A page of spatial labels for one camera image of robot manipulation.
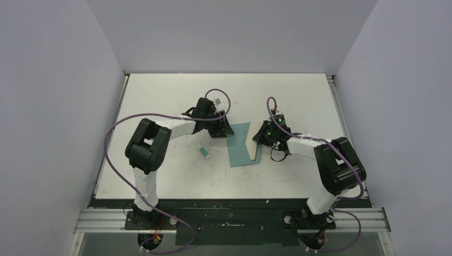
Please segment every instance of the glue stick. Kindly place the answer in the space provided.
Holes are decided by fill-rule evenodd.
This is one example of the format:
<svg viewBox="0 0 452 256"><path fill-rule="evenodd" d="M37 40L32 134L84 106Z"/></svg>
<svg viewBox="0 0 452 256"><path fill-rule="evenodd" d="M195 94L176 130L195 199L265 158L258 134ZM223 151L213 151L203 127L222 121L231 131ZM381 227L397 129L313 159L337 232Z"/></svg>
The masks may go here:
<svg viewBox="0 0 452 256"><path fill-rule="evenodd" d="M201 143L198 144L198 148L199 148L199 151L201 151L201 153L203 153L203 156L204 156L206 159L209 159L209 158L211 157L211 156L209 155L209 153L207 152L207 150L201 146Z"/></svg>

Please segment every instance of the gray floor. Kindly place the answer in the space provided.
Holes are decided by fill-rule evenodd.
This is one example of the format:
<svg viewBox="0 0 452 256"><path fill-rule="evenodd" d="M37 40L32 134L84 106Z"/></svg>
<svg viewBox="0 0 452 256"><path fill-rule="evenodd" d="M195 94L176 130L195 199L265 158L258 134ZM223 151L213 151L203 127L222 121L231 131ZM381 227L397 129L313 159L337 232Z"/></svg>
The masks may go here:
<svg viewBox="0 0 452 256"><path fill-rule="evenodd" d="M339 248L351 242L354 233L327 233L325 249ZM158 250L170 250L175 248L175 235L165 235L163 243ZM103 256L103 255L146 255L138 252L139 246L136 242L136 234L85 234L79 256ZM192 246L181 252L171 255L306 255L302 246L283 247L280 244L247 245L247 246ZM378 233L362 233L361 239L353 247L340 253L329 253L328 255L384 255L381 248Z"/></svg>

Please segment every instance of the blue-green paper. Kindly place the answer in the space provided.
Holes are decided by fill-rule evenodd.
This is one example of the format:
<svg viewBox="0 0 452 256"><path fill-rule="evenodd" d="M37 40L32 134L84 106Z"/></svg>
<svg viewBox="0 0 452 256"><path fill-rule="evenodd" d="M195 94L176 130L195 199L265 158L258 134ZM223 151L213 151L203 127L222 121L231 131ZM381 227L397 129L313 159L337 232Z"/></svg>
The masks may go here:
<svg viewBox="0 0 452 256"><path fill-rule="evenodd" d="M235 135L228 135L226 138L228 144L229 165L231 167L258 164L261 161L261 144L257 145L256 158L254 160L249 158L248 150L246 149L245 141L248 136L249 125L250 123L231 125Z"/></svg>

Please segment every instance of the white table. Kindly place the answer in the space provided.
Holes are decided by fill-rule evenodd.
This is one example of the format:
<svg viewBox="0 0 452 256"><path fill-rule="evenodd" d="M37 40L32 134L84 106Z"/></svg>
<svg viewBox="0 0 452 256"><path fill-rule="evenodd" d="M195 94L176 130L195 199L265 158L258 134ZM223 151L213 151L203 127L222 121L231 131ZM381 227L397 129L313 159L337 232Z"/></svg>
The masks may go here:
<svg viewBox="0 0 452 256"><path fill-rule="evenodd" d="M194 107L211 88L223 89L231 98L230 124L268 119L265 103L268 96L274 96L293 132L330 139L344 136L325 74L131 74L118 119L145 112L178 115ZM226 98L219 92L209 98L220 98L219 108L226 109ZM118 126L108 151L132 183L133 172L124 150L141 119ZM210 159L199 152L199 142ZM283 162L273 162L267 147L260 164L231 168L226 139L211 139L202 131L170 141L157 184L161 199L273 199L309 198L321 181L315 161L290 155ZM358 193L355 188L346 195ZM135 192L104 162L96 199L132 198Z"/></svg>

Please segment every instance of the wall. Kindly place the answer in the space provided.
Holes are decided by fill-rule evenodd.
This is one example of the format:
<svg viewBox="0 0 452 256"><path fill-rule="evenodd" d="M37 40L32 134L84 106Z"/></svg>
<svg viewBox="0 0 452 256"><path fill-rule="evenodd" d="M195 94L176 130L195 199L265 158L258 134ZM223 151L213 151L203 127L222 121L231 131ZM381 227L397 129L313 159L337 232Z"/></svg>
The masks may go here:
<svg viewBox="0 0 452 256"><path fill-rule="evenodd" d="M452 2L380 0L336 84L398 255L450 255Z"/></svg>
<svg viewBox="0 0 452 256"><path fill-rule="evenodd" d="M87 0L128 73L335 74L377 0Z"/></svg>
<svg viewBox="0 0 452 256"><path fill-rule="evenodd" d="M1 4L1 255L66 255L123 82L84 0Z"/></svg>

